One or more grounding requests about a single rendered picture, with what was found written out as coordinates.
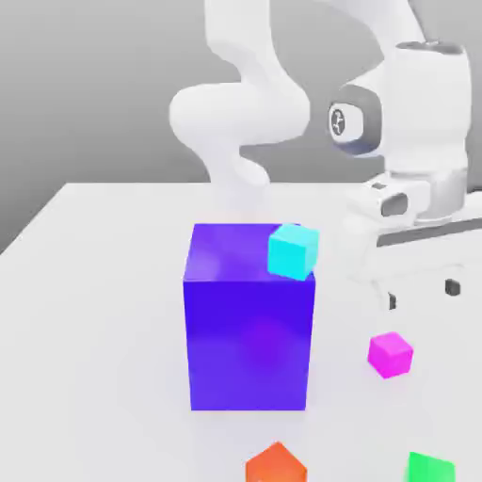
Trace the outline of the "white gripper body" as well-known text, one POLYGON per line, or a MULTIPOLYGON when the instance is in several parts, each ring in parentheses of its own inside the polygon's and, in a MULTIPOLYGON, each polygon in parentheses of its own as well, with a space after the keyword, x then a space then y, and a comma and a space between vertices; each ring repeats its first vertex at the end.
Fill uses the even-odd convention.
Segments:
POLYGON ((482 205, 468 205, 449 222, 410 229, 384 229, 351 214, 343 224, 343 264, 355 281, 398 276, 482 262, 482 205))

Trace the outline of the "small magenta cube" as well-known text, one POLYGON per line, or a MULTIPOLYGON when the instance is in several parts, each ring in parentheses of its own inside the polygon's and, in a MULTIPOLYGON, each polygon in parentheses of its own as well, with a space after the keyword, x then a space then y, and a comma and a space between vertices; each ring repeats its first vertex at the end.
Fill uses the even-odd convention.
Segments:
POLYGON ((413 347, 397 332, 370 339, 367 360, 384 379, 408 373, 412 358, 413 347))

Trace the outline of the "small cyan cube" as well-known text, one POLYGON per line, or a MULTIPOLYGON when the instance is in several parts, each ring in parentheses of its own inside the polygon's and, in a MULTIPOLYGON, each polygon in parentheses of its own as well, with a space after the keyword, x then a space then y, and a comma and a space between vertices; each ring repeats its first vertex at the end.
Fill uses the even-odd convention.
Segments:
POLYGON ((305 281, 317 263, 319 235, 316 229, 299 224, 282 224, 268 238, 268 272, 305 281))

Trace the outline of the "small green cube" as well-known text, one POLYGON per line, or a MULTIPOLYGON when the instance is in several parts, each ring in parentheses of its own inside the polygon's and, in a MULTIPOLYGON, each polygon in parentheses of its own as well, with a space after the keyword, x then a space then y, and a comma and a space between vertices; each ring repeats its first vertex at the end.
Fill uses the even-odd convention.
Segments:
POLYGON ((447 460, 410 452, 404 482, 456 482, 456 467, 447 460))

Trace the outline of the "small orange cube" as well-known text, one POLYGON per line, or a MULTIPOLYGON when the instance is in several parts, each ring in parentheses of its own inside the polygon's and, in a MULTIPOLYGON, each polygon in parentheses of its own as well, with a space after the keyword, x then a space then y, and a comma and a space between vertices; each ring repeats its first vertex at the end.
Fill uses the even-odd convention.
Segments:
POLYGON ((307 482, 307 468, 281 443, 274 442, 246 462, 246 482, 307 482))

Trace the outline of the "large blue box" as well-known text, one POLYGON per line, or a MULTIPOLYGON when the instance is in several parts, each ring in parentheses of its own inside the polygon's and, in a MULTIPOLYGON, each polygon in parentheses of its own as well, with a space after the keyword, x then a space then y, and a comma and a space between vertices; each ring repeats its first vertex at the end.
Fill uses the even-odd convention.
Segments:
POLYGON ((316 280, 267 270, 275 224, 197 223, 183 278, 193 410, 304 410, 316 280))

